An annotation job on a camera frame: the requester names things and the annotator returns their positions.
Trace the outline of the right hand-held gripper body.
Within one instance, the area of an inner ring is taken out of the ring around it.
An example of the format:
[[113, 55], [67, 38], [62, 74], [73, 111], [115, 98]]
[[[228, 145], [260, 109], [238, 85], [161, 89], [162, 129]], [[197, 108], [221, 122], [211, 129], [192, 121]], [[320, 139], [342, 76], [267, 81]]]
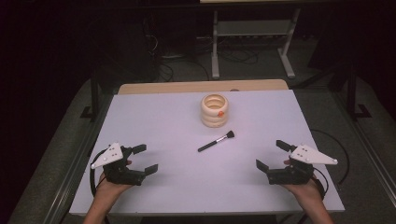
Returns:
[[266, 174], [270, 185], [301, 185], [307, 183], [313, 176], [315, 164], [336, 165], [337, 163], [337, 159], [308, 145], [300, 144], [290, 152], [289, 164], [285, 168], [269, 169]]

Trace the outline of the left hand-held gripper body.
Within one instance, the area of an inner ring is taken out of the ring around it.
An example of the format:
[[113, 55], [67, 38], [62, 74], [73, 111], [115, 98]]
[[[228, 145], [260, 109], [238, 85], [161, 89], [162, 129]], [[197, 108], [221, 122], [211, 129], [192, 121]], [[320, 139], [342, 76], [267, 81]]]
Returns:
[[144, 171], [130, 170], [127, 167], [128, 158], [132, 154], [132, 147], [113, 143], [95, 156], [91, 163], [91, 170], [102, 167], [108, 182], [140, 186], [146, 175]]

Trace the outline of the black makeup brush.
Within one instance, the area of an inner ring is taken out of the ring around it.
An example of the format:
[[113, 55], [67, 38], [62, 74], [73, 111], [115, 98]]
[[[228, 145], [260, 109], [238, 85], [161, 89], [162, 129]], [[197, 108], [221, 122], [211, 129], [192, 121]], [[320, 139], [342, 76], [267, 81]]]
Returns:
[[202, 152], [202, 151], [204, 151], [204, 150], [206, 150], [206, 149], [208, 149], [208, 148], [210, 148], [210, 147], [213, 147], [214, 145], [216, 145], [216, 144], [218, 144], [219, 142], [222, 142], [222, 141], [224, 141], [224, 140], [226, 140], [226, 139], [230, 139], [230, 138], [234, 138], [235, 137], [235, 134], [234, 134], [234, 132], [233, 131], [228, 131], [225, 135], [223, 135], [222, 137], [220, 137], [220, 138], [218, 138], [218, 139], [216, 139], [216, 140], [214, 140], [214, 141], [212, 141], [212, 142], [210, 142], [210, 143], [208, 143], [208, 144], [206, 144], [206, 145], [204, 145], [204, 146], [202, 146], [202, 147], [199, 147], [198, 149], [197, 149], [197, 151], [198, 152]]

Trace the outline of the cream ringed holder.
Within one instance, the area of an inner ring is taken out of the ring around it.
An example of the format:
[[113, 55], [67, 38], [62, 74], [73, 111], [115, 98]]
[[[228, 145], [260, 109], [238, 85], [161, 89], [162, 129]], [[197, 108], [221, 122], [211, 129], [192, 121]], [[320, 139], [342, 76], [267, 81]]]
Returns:
[[208, 94], [201, 101], [201, 121], [209, 128], [219, 128], [228, 121], [229, 101], [219, 93]]

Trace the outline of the person's right hand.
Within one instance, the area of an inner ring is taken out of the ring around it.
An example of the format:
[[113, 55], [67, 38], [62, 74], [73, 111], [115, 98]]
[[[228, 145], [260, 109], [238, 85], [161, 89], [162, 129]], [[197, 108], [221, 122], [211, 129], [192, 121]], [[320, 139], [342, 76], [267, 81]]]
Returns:
[[291, 192], [300, 203], [322, 201], [323, 186], [314, 175], [305, 184], [287, 184], [283, 185], [283, 188]]

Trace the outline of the white paper sheet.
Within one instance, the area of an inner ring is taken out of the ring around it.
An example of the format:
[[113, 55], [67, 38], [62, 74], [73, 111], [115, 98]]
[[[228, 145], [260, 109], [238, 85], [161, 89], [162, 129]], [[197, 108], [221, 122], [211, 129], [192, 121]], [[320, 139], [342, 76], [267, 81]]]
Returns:
[[[280, 168], [289, 156], [276, 146], [315, 142], [293, 91], [227, 91], [229, 118], [220, 128], [200, 119], [204, 94], [117, 95], [93, 148], [94, 153], [118, 142], [146, 144], [132, 157], [143, 170], [157, 173], [124, 192], [111, 212], [121, 216], [279, 214], [300, 211], [291, 193], [270, 185], [256, 160]], [[202, 152], [197, 149], [233, 131]]]

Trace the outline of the black metal stand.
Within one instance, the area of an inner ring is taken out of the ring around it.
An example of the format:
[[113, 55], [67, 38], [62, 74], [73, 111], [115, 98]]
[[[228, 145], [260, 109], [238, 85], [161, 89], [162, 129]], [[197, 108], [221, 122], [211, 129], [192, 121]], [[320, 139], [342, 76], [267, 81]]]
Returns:
[[346, 65], [346, 112], [354, 120], [370, 118], [365, 105], [356, 103], [357, 75], [352, 63]]
[[91, 105], [85, 106], [80, 117], [94, 122], [100, 111], [100, 84], [98, 74], [93, 72], [91, 75]]

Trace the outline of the wooden table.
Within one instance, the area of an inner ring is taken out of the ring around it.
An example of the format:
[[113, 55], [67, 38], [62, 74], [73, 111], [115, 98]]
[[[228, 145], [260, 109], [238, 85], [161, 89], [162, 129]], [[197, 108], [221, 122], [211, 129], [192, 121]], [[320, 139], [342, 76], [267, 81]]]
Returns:
[[123, 84], [118, 94], [151, 94], [215, 91], [283, 91], [289, 88], [282, 79], [193, 81]]

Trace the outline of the black computer tower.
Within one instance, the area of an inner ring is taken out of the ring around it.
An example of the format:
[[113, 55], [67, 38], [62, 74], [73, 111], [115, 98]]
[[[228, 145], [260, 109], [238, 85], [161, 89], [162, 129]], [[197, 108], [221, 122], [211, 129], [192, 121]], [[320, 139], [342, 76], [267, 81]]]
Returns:
[[196, 43], [196, 15], [185, 11], [163, 11], [155, 16], [156, 32], [165, 59], [193, 58]]

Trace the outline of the grey metal rail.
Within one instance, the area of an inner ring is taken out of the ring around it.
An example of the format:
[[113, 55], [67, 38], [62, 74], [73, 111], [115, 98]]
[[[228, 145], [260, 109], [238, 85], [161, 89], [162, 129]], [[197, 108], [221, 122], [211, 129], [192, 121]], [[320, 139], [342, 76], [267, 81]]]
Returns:
[[80, 96], [66, 112], [49, 146], [49, 177], [57, 184], [43, 224], [61, 224], [68, 214], [112, 99]]
[[396, 207], [396, 182], [393, 180], [383, 162], [380, 160], [378, 154], [375, 151], [374, 145], [369, 141], [369, 138], [363, 132], [363, 129], [358, 123], [358, 119], [347, 112], [347, 108], [342, 97], [335, 92], [332, 92], [331, 96], [345, 117], [348, 125], [351, 127], [353, 133], [357, 136], [359, 142], [361, 143], [361, 147], [367, 154], [368, 159], [373, 166], [375, 175], [378, 177], [384, 191], [387, 193], [389, 199]]

